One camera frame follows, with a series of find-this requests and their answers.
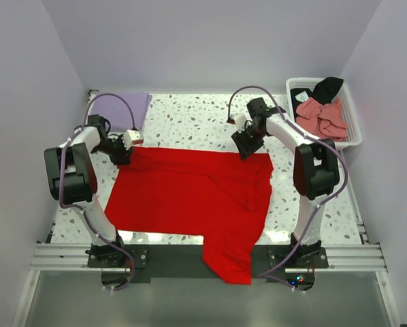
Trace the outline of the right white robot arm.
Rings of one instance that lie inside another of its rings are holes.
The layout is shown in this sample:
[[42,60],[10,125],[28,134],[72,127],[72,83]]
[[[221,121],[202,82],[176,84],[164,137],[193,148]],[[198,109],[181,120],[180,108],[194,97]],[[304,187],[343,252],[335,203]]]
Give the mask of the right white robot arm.
[[293,184],[300,195],[297,224],[291,234],[291,249],[277,265],[303,268],[321,249],[321,224],[325,205],[338,195],[340,155],[331,139],[318,139],[302,129],[280,107],[269,107],[263,98],[247,103],[250,118],[239,114],[227,117],[237,131],[231,136],[240,158],[248,159],[264,145],[264,137],[281,141],[294,155]]

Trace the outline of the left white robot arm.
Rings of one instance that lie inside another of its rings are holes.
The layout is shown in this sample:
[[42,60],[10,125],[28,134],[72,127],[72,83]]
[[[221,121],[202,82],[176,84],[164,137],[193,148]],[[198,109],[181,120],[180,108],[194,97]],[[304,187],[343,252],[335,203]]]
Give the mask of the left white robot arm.
[[133,258],[99,203],[91,154],[101,152],[115,166],[128,165],[133,147],[143,142],[143,135],[128,129],[110,138],[108,125],[103,116],[90,115],[66,142],[44,151],[48,186],[60,207],[75,212],[88,230],[91,248],[86,253],[90,259],[107,267],[133,268]]

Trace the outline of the red t shirt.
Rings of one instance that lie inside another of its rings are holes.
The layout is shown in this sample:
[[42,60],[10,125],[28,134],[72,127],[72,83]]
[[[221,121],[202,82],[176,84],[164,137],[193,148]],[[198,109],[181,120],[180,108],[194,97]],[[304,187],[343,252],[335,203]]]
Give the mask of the red t shirt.
[[203,237],[203,261],[226,283],[248,285],[251,253],[269,210],[268,154],[138,148],[120,168],[105,214],[118,229]]

